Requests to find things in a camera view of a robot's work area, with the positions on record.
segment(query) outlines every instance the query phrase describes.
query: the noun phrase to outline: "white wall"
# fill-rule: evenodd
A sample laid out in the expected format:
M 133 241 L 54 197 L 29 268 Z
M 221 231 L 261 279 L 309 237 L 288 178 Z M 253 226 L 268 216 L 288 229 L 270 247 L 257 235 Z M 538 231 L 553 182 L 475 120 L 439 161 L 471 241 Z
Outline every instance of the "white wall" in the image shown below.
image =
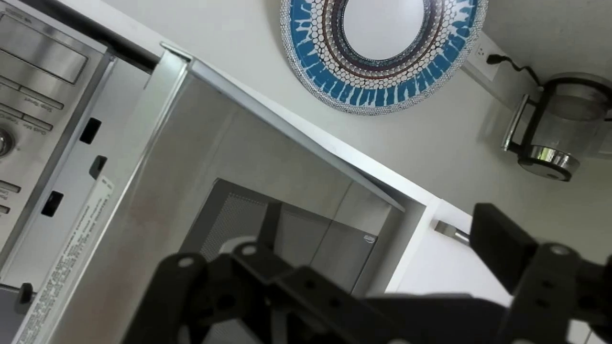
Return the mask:
M 572 184 L 527 174 L 500 153 L 511 113 L 462 71 L 412 109 L 353 117 L 318 101 L 291 73 L 280 0 L 108 2 L 467 212 L 490 201 L 536 235 L 567 241 L 586 256 L 612 252 L 612 164 L 588 164 Z

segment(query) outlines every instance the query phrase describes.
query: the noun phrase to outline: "cable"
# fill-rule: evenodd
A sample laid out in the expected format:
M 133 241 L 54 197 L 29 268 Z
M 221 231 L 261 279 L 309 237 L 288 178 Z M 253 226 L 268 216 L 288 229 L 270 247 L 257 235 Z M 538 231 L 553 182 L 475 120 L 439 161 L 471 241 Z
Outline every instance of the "cable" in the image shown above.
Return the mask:
M 542 86 L 542 80 L 538 78 L 536 71 L 530 65 L 519 67 L 515 63 L 515 59 L 511 59 L 509 56 L 500 56 L 500 54 L 492 54 L 492 56 L 486 57 L 486 63 L 490 63 L 490 65 L 500 65 L 504 61 L 511 63 L 513 69 L 519 71 L 519 73 L 527 71 L 534 78 L 534 82 L 538 86 Z

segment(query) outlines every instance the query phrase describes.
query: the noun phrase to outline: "blue clock rim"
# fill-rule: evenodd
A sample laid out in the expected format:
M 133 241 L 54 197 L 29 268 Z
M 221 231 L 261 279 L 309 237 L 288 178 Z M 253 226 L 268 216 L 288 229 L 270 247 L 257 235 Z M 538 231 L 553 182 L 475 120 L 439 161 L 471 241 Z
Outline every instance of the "blue clock rim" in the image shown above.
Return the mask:
M 395 101 L 395 103 L 383 105 L 383 107 L 362 107 L 362 105 L 351 105 L 351 103 L 339 101 L 337 98 L 332 98 L 318 84 L 314 84 L 314 80 L 303 69 L 301 57 L 297 56 L 293 31 L 291 31 L 291 21 L 293 21 L 291 6 L 293 6 L 293 2 L 303 2 L 303 0 L 284 0 L 284 4 L 282 4 L 282 44 L 284 44 L 284 50 L 286 50 L 286 56 L 289 59 L 289 65 L 291 65 L 293 73 L 299 77 L 303 86 L 307 90 L 310 90 L 316 98 L 320 98 L 324 103 L 328 103 L 328 105 L 332 105 L 332 107 L 335 107 L 335 109 L 339 109 L 343 113 L 351 113 L 351 115 L 385 115 L 385 113 L 395 113 L 395 111 L 418 105 L 419 101 L 423 101 L 429 96 L 437 94 L 444 84 L 448 84 L 448 80 L 458 73 L 458 69 L 463 67 L 467 56 L 471 54 L 471 48 L 479 40 L 479 33 L 481 33 L 481 29 L 485 25 L 486 8 L 488 8 L 488 0 L 444 0 L 444 2 L 475 2 L 475 17 L 473 17 L 473 25 L 469 27 L 471 33 L 469 33 L 469 36 L 465 36 L 465 46 L 460 48 L 460 54 L 456 56 L 456 59 L 450 61 L 450 67 L 442 73 L 442 77 L 439 77 L 431 86 L 427 86 L 425 92 L 418 92 L 416 96 L 412 96 L 412 98 L 408 98 L 404 101 Z

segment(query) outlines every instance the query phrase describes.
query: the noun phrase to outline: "white ceiling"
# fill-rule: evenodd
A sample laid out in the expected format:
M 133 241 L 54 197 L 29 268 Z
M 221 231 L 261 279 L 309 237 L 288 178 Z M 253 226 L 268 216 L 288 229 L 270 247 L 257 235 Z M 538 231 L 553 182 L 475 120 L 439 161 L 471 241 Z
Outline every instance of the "white ceiling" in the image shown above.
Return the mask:
M 611 0 L 490 0 L 485 31 L 544 78 L 592 73 L 612 80 Z

